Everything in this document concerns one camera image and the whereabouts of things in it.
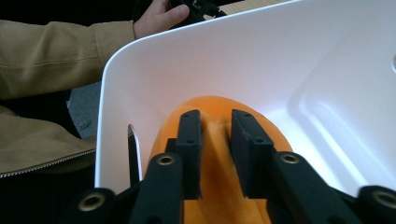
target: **tan jacket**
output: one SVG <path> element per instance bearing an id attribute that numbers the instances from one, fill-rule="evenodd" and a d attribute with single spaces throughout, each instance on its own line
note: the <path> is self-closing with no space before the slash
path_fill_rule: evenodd
<path id="1" fill-rule="evenodd" d="M 0 99 L 70 90 L 99 81 L 112 54 L 133 40 L 132 21 L 90 27 L 0 21 Z M 80 156 L 94 152 L 95 146 L 95 139 L 78 139 L 58 124 L 20 118 L 0 106 L 0 177 L 62 167 L 51 166 L 61 161 L 71 164 L 67 170 L 78 169 L 89 163 Z"/>

